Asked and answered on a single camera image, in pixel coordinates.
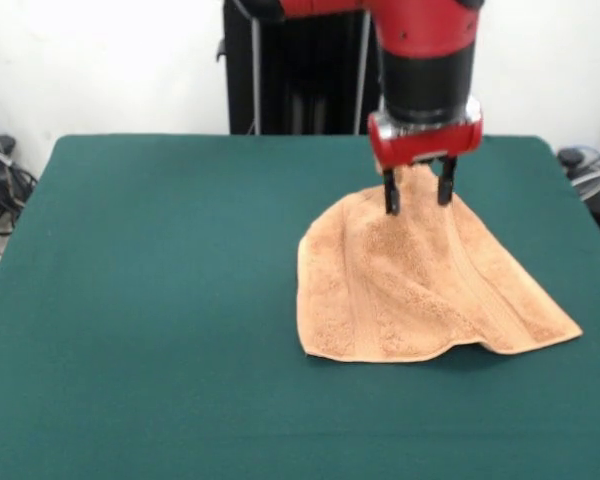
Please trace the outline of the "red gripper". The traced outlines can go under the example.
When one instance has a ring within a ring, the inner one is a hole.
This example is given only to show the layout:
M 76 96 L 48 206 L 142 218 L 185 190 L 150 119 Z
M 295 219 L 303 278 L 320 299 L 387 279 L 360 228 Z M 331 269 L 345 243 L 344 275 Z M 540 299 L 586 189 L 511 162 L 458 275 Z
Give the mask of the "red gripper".
M 475 151 L 483 135 L 480 102 L 470 97 L 458 119 L 446 124 L 399 124 L 385 110 L 372 112 L 368 134 L 377 170 L 382 171 L 387 215 L 400 213 L 400 192 L 393 169 L 438 159 L 437 201 L 448 205 L 453 197 L 457 156 Z

